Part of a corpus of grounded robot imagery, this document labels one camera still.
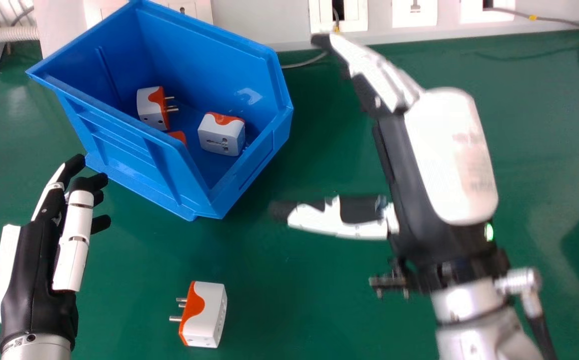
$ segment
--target green table surface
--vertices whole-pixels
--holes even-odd
[[[376,48],[426,88],[474,96],[500,196],[497,240],[514,266],[541,270],[557,352],[579,360],[579,31]],[[39,59],[16,45],[0,66],[0,232],[29,221],[57,166],[83,151],[54,94],[24,73]],[[438,358],[429,298],[381,301],[368,286],[388,270],[385,241],[299,232],[267,215],[274,199],[387,192],[372,121],[339,74],[331,58],[285,71],[291,136],[223,220],[187,222],[107,187],[97,213],[113,223],[91,240],[74,359]],[[218,349],[185,348],[168,322],[193,280],[226,286]]]

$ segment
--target gray cable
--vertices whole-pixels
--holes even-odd
[[[571,25],[573,27],[579,28],[579,22],[566,20],[564,18],[536,16],[535,14],[527,14],[527,13],[522,13],[519,11],[509,10],[509,9],[502,9],[500,7],[488,7],[488,8],[485,8],[483,10],[512,14],[512,15],[523,17],[523,18],[527,18],[527,19],[532,20],[532,21],[534,21],[534,20],[550,21],[552,23],[567,24],[567,25]]]
[[[27,15],[29,15],[33,11],[34,11],[34,5],[27,7],[27,9],[23,10],[22,13],[20,13],[18,16],[16,16],[16,18],[13,19],[13,21],[10,24],[10,27],[17,25],[18,22],[21,21],[22,18],[25,18]]]
[[[341,19],[339,18],[338,11],[336,11],[335,8],[332,7],[331,12],[333,13],[333,18],[336,22],[336,31],[338,31],[340,29],[339,25],[341,23]],[[296,68],[301,68],[303,66],[308,66],[309,64],[314,64],[315,62],[323,59],[328,54],[329,54],[328,51],[323,51],[320,54],[316,55],[315,57],[312,57],[312,59],[308,59],[308,60],[305,60],[303,62],[294,63],[294,64],[284,64],[284,65],[281,65],[280,68],[281,69],[296,69]]]

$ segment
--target green indicator light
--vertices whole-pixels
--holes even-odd
[[[491,242],[494,239],[494,227],[491,223],[485,224],[485,239]]]

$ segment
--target black robotic hand body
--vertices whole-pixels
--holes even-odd
[[[34,334],[58,335],[74,349],[79,331],[76,292],[55,291],[52,283],[61,253],[59,240],[70,216],[64,189],[84,167],[83,155],[66,161],[47,183],[31,222],[20,228],[10,278],[0,301],[0,353],[13,339]],[[95,207],[104,199],[102,188],[107,182],[104,173],[75,178],[70,193],[90,192]],[[107,215],[91,219],[91,234],[110,224]]]

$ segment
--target white adapter body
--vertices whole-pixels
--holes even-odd
[[[212,153],[237,157],[245,138],[246,122],[240,117],[207,112],[198,126],[200,147]]]
[[[170,321],[180,322],[178,335],[185,346],[216,349],[221,342],[228,295],[225,285],[213,282],[192,281],[187,298],[177,298],[182,316],[170,316]]]
[[[142,88],[136,91],[136,111],[138,118],[154,129],[166,132],[170,130],[168,113],[178,111],[175,105],[168,106],[168,100],[163,86]]]

